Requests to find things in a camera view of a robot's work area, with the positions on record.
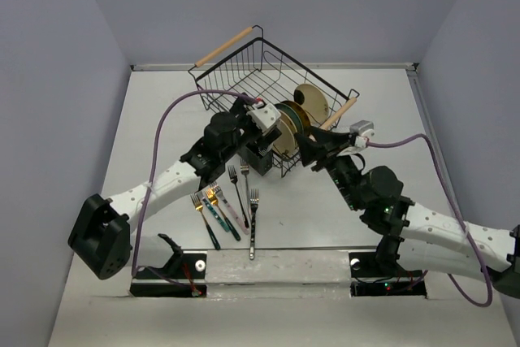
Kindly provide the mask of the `black fork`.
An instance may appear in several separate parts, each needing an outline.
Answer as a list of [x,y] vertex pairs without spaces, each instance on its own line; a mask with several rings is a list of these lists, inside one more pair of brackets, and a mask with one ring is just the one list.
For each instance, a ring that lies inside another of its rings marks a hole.
[[227,167],[227,173],[228,173],[229,180],[231,181],[231,183],[235,187],[236,195],[237,195],[237,198],[238,198],[238,201],[239,201],[240,211],[242,213],[242,217],[243,217],[243,220],[244,220],[245,227],[249,228],[249,221],[248,221],[248,218],[247,218],[247,214],[245,212],[245,208],[243,206],[243,202],[242,202],[242,199],[241,199],[240,191],[238,189],[238,176],[237,176],[235,167],[233,165],[229,165]]

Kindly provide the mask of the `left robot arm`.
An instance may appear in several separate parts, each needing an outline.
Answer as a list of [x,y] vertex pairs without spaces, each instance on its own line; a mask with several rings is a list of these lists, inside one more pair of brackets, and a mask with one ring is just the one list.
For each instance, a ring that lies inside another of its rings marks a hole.
[[68,237],[69,247],[98,279],[111,278],[137,254],[146,219],[215,182],[244,146],[272,143],[280,135],[280,118],[270,103],[237,99],[230,111],[212,115],[202,137],[161,174],[108,198],[98,193],[88,197]]

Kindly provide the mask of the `plain silver fork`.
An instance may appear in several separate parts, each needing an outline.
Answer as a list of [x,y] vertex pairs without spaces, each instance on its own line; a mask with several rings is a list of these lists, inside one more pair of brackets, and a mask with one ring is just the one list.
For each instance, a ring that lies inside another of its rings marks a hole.
[[240,160],[240,172],[243,175],[244,181],[245,181],[246,210],[248,212],[249,218],[252,219],[250,198],[249,198],[249,182],[248,182],[249,164],[243,158]]

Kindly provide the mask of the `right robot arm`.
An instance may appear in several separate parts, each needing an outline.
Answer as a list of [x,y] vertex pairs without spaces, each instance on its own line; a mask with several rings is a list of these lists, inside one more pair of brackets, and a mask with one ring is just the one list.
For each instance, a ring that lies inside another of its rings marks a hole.
[[312,127],[295,136],[303,165],[326,170],[350,210],[380,234],[374,256],[382,275],[397,271],[437,271],[482,280],[487,290],[519,296],[519,229],[469,223],[459,211],[442,215],[403,196],[403,183],[386,166],[369,171],[352,160],[367,147],[372,130],[347,133]]

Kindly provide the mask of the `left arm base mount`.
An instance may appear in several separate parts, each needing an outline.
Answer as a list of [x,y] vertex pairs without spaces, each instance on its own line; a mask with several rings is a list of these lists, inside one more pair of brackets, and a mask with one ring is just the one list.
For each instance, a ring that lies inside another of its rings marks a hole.
[[207,252],[181,249],[168,235],[141,241],[138,271],[129,292],[134,297],[205,297]]

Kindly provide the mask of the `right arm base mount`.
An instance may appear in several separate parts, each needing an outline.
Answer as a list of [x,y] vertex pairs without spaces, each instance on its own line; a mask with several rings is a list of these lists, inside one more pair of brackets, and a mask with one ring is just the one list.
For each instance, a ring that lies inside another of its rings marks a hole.
[[427,296],[423,271],[409,271],[397,263],[401,242],[384,236],[376,249],[349,254],[353,297]]

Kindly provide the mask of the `silver fork tortoiseshell handle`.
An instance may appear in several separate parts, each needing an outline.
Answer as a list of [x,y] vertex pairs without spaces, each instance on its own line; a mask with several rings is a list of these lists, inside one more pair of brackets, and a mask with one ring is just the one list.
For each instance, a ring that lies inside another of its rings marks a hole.
[[255,259],[255,239],[256,239],[256,215],[259,203],[258,189],[250,190],[250,208],[251,208],[251,228],[250,228],[250,244],[249,244],[249,259]]

